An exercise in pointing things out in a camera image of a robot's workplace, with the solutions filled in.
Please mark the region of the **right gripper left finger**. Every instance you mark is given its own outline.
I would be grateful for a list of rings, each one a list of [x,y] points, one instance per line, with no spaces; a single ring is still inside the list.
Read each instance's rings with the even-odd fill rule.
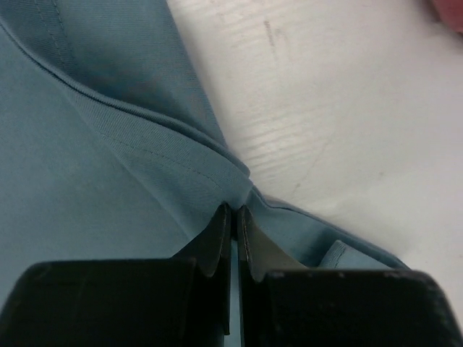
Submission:
[[[167,259],[41,262],[1,311],[3,346],[222,346],[232,212]]]

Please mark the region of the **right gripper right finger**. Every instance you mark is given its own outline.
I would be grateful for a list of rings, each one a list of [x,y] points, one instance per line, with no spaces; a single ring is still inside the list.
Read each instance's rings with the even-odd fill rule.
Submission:
[[[460,346],[439,285],[413,270],[306,267],[237,214],[243,346]]]

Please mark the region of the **blue t shirt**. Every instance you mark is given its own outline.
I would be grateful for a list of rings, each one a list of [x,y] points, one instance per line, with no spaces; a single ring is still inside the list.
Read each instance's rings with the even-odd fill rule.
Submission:
[[[167,259],[221,205],[309,267],[404,268],[259,192],[165,1],[1,3],[1,311],[35,264]]]

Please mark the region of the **pink folded t shirt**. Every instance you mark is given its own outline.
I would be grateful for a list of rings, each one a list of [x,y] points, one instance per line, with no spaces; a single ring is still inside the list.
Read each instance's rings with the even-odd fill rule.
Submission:
[[[424,0],[423,3],[433,20],[443,23],[457,34],[462,34],[462,0]]]

